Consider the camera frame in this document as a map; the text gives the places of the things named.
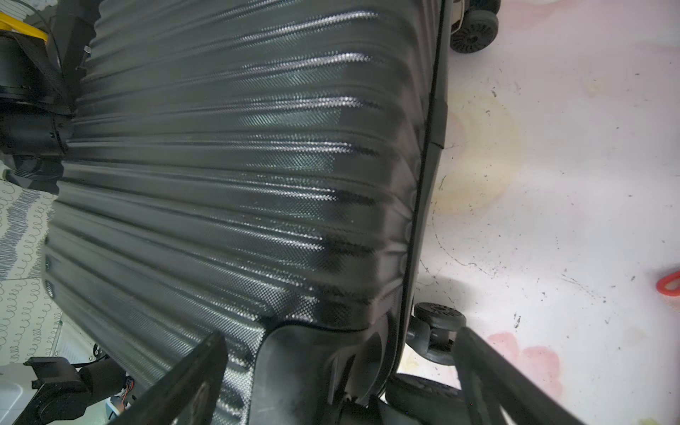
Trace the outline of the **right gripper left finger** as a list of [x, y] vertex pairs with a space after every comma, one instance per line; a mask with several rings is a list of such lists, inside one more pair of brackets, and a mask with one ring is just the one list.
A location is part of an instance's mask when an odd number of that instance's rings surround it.
[[113, 423], [210, 424], [227, 365], [225, 338], [215, 331]]

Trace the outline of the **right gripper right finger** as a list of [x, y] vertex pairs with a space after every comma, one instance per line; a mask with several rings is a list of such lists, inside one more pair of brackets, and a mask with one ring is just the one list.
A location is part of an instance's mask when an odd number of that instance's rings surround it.
[[455, 367], [473, 424], [563, 424], [581, 421], [552, 400], [470, 328], [457, 332]]

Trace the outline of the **black hard-shell suitcase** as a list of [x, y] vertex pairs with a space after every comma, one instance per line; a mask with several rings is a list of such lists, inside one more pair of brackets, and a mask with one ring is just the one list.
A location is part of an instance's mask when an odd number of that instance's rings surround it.
[[44, 247], [135, 383], [221, 332], [210, 424], [466, 424], [400, 375], [447, 58], [498, 1], [104, 1]]

